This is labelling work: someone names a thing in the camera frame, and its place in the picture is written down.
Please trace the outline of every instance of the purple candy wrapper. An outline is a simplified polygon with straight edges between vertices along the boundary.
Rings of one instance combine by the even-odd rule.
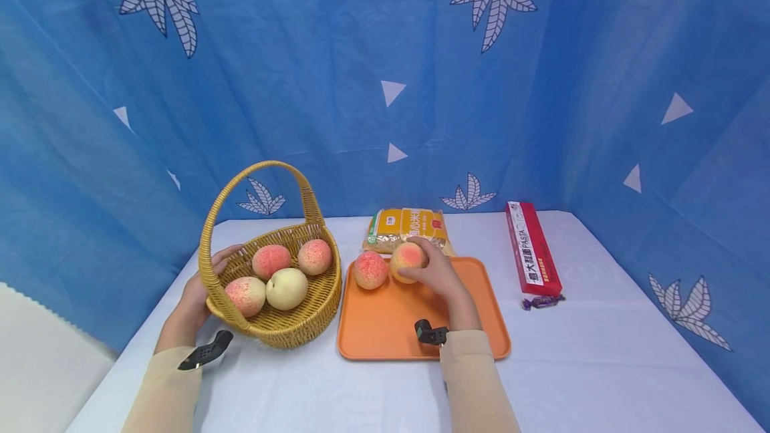
[[[562,295],[558,296],[538,296],[534,298],[533,300],[523,300],[521,302],[521,307],[525,308],[525,311],[529,311],[532,308],[535,309],[541,309],[543,307],[551,307],[556,306],[559,301],[564,301],[566,298]]]

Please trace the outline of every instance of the orange tray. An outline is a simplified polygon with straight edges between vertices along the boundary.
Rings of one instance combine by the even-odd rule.
[[[495,359],[508,356],[511,338],[485,266],[472,257],[453,257],[452,265],[476,301]],[[392,276],[384,285],[367,291],[356,284],[352,269],[353,264],[348,267],[338,331],[341,355],[370,361],[438,359],[439,347],[417,341],[414,323],[426,318],[432,327],[448,326],[444,300],[424,285],[404,285]]]

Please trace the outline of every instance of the pasta box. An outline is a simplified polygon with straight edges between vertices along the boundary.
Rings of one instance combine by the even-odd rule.
[[[560,295],[561,281],[534,206],[509,200],[505,214],[522,292],[538,296]]]

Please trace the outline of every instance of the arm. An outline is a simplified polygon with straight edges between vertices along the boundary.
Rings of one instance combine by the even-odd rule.
[[[234,245],[211,259],[214,272],[227,266],[227,257],[242,249]],[[182,292],[182,299],[160,331],[155,355],[137,393],[123,433],[183,433],[193,430],[193,412],[201,391],[203,369],[186,372],[177,368],[195,350],[196,336],[211,315],[206,307],[207,290],[193,275]]]
[[[430,287],[449,309],[450,333],[440,356],[452,432],[520,432],[471,294],[449,258],[430,241],[419,237],[409,241],[422,247],[430,262],[425,268],[405,268],[399,274]]]

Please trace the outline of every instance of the table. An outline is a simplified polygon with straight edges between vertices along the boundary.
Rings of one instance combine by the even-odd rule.
[[[575,216],[538,213],[567,301],[524,311],[505,214],[446,216],[460,255],[486,264],[513,342],[497,362],[523,432],[742,432],[762,429]],[[328,219],[343,274],[369,217]],[[299,220],[226,221],[212,251]],[[97,388],[70,433],[119,432],[162,327],[197,270],[197,252]],[[206,367],[201,432],[450,432],[437,362],[349,362],[339,313],[315,341],[277,351],[236,335]],[[199,343],[223,328],[209,320]]]

